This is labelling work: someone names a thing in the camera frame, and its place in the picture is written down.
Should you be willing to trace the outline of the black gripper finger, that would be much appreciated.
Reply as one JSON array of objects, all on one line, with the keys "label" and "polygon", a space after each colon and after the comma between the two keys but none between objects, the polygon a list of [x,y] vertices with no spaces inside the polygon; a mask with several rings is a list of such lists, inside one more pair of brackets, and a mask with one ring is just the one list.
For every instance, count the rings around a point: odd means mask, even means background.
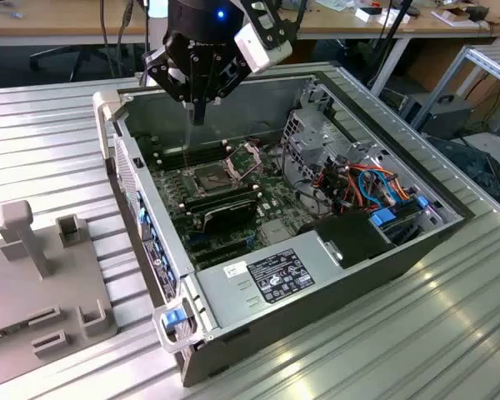
[{"label": "black gripper finger", "polygon": [[231,61],[214,59],[211,71],[205,80],[203,95],[198,102],[198,124],[203,125],[207,105],[217,98],[228,96],[251,72],[243,56]]},{"label": "black gripper finger", "polygon": [[199,124],[199,104],[194,102],[190,79],[167,54],[165,47],[143,54],[145,79],[156,83],[188,111],[192,125]]}]

